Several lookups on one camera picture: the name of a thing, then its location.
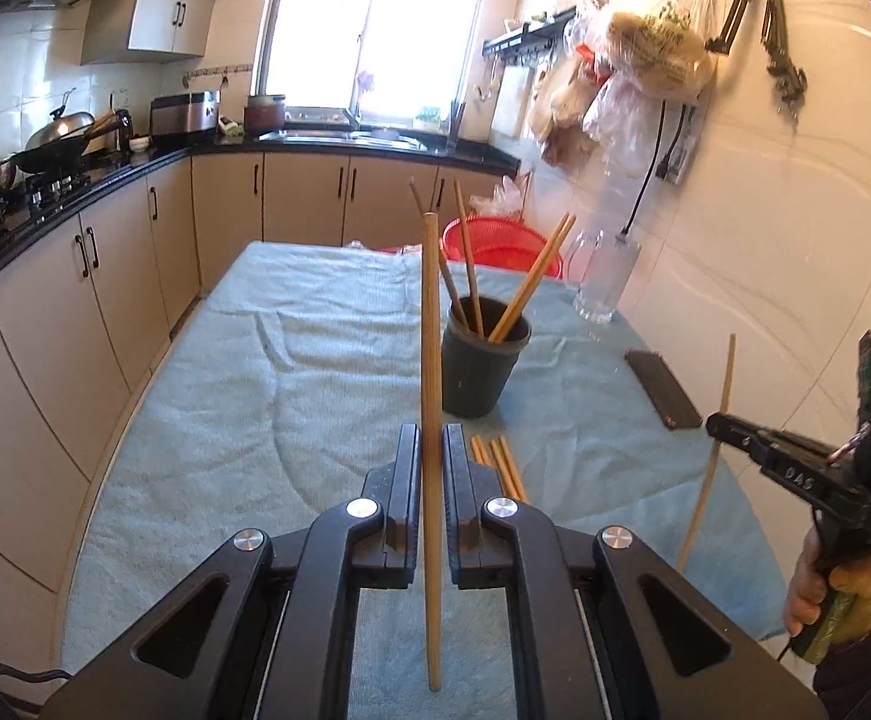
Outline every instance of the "human hand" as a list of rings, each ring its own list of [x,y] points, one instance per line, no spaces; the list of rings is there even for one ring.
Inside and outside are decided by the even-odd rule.
[[[809,528],[802,545],[802,554],[789,582],[786,608],[782,615],[786,630],[797,637],[806,625],[818,620],[821,603],[828,587],[816,571],[821,548],[815,528]],[[856,596],[849,612],[832,635],[832,644],[858,641],[871,631],[871,555],[843,563],[832,569],[829,584],[833,589]]]

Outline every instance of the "metal screw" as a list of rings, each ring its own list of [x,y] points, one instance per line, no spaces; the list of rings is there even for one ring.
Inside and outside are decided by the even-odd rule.
[[[632,532],[621,525],[610,525],[602,531],[602,541],[612,549],[627,549],[632,546]]]
[[[232,543],[235,544],[235,549],[240,549],[242,552],[253,552],[261,547],[265,541],[265,536],[262,536],[261,531],[255,528],[246,528],[244,531],[239,531],[232,537]]]
[[[346,512],[352,517],[358,517],[358,519],[371,517],[378,510],[379,504],[376,504],[371,498],[355,498],[354,501],[349,501],[349,504],[345,507]]]
[[[506,517],[512,517],[512,514],[518,512],[519,504],[511,498],[493,498],[485,504],[485,508],[489,509],[489,514],[505,519]]]

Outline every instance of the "red plastic basket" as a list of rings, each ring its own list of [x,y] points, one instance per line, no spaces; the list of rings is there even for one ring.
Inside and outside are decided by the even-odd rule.
[[[524,274],[532,269],[532,263],[546,245],[544,235],[507,218],[470,217],[469,239],[472,241],[472,260],[475,260],[475,264],[504,268],[506,271],[522,271]],[[442,250],[446,259],[465,262],[462,228],[458,219],[442,233]],[[546,275],[562,278],[560,254],[555,255]]]

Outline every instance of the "clear glass pitcher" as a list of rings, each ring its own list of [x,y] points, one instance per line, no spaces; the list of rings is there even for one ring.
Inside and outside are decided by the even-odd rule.
[[[585,247],[590,247],[592,255],[581,280],[573,281],[568,278],[571,260]],[[583,230],[576,236],[565,255],[565,284],[576,291],[573,307],[583,319],[597,324],[611,322],[640,251],[637,242],[621,233],[606,239],[601,230],[597,235]]]

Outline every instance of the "window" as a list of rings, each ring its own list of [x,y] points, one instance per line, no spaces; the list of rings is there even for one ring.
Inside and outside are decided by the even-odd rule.
[[[478,0],[278,0],[266,94],[349,108],[401,127],[443,127],[462,85]]]

